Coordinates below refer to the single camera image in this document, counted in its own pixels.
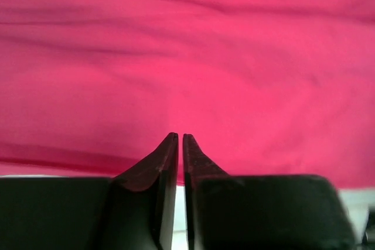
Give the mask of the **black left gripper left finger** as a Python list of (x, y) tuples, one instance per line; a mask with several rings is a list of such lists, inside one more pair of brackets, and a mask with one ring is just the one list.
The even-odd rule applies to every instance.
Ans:
[(178, 135), (109, 177), (2, 177), (2, 249), (170, 249)]

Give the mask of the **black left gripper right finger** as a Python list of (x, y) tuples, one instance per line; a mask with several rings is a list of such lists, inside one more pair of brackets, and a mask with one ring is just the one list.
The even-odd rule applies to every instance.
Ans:
[(334, 186), (313, 174), (232, 176), (183, 137), (190, 249), (353, 249)]

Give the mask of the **pink trousers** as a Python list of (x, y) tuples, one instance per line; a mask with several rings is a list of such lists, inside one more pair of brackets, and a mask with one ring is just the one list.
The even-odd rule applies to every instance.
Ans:
[(2, 174), (114, 175), (169, 132), (373, 187), (374, 0), (1, 0)]

